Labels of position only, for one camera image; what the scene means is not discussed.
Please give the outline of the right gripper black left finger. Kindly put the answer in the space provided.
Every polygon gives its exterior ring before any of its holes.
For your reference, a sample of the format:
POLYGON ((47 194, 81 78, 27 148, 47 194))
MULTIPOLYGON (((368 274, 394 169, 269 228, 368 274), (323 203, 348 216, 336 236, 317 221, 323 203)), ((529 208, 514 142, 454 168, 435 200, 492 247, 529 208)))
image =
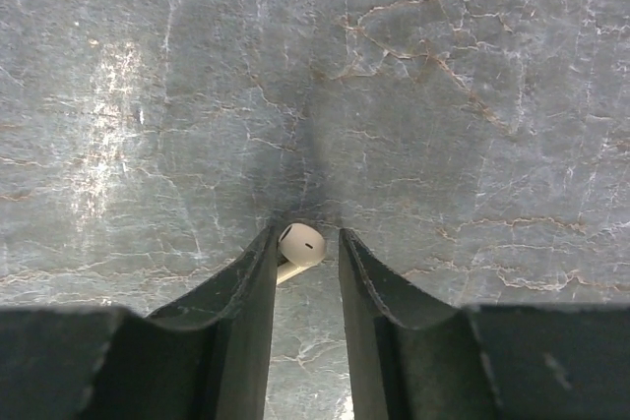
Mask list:
POLYGON ((142 316, 120 305, 5 307, 5 419, 259 419, 269 373, 278 231, 142 316))

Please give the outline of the beige earbud one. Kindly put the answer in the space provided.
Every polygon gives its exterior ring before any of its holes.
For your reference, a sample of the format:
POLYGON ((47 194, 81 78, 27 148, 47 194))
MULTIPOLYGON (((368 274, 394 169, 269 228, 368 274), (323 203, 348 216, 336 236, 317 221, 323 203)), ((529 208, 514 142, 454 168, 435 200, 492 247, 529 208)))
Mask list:
POLYGON ((303 223, 292 223, 282 233, 278 249, 285 262, 278 266, 277 284, 322 263, 326 256, 324 237, 303 223))

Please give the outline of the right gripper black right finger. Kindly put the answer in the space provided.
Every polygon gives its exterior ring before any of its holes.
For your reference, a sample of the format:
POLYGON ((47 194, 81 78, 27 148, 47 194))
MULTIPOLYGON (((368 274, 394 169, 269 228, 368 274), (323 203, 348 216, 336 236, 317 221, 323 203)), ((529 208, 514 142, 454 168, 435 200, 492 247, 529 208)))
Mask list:
POLYGON ((339 271, 358 419, 625 419, 625 304, 454 307, 351 230, 339 271))

